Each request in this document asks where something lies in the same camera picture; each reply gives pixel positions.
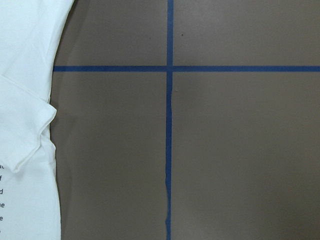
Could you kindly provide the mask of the white long-sleeve printed shirt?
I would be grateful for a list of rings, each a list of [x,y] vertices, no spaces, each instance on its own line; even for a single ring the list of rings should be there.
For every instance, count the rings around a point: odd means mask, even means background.
[[[0,3],[0,237],[59,240],[53,64],[71,0]]]

